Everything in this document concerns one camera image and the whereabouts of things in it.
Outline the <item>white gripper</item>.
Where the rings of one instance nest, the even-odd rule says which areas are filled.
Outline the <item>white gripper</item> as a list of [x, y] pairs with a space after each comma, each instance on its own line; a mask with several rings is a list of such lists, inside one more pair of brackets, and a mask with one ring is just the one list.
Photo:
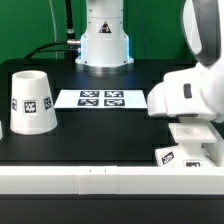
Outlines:
[[195, 67], [166, 73], [147, 97], [150, 116], [224, 122], [224, 66]]

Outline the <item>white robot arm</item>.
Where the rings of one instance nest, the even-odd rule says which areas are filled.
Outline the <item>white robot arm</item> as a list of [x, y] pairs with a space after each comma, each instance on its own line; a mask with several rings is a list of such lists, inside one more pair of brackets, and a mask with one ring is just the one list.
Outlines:
[[[86, 7], [76, 63], [96, 72], [132, 64], [123, 0], [86, 0]], [[224, 0], [185, 0], [182, 29], [197, 64], [167, 73], [148, 95], [148, 113], [224, 122]]]

